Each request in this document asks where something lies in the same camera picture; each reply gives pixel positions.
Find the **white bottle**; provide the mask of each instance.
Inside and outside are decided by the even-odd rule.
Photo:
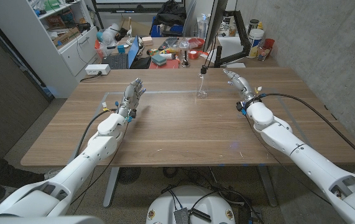
[[[249,55],[246,56],[247,58],[255,58],[257,56],[257,48],[262,41],[262,37],[264,35],[264,30],[260,29],[252,29],[251,33],[249,34],[249,41],[251,43],[251,51]]]

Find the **robotic arm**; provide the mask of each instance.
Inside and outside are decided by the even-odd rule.
[[[339,215],[347,222],[355,222],[355,174],[340,169],[316,150],[297,138],[291,127],[274,116],[256,98],[247,80],[237,73],[223,70],[231,79],[230,85],[239,90],[242,102],[237,108],[253,119],[254,129],[263,140],[291,158],[294,163],[322,190]]]
[[[136,117],[136,108],[145,92],[141,88],[142,82],[137,78],[126,88],[116,113],[98,125],[86,149],[55,177],[16,190],[0,204],[0,216],[56,217],[66,214],[73,196],[91,171],[101,160],[115,154],[127,123]]]

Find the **white cabinet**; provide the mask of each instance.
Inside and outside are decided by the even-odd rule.
[[[45,29],[46,17],[69,9],[75,22],[84,18],[91,28],[57,49]],[[94,49],[97,28],[84,0],[62,4],[39,17],[27,0],[0,0],[0,29],[56,98],[68,98],[85,76],[82,70],[87,63],[98,60]]]

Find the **black bag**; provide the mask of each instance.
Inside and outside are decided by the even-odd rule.
[[[167,26],[184,25],[187,13],[185,7],[180,7],[174,0],[165,2],[160,8],[157,16],[151,25],[150,35],[152,32],[152,26],[165,24]]]

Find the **white shelf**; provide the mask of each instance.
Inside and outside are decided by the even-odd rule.
[[[75,2],[73,2],[73,3],[60,4],[60,7],[51,9],[50,11],[46,11],[46,14],[40,15],[39,19],[43,19],[43,18],[46,18],[48,16],[51,16],[52,14],[60,12],[61,10],[66,9],[66,8],[72,6],[73,4],[76,4],[76,3],[80,2],[80,1],[81,0],[75,0]]]

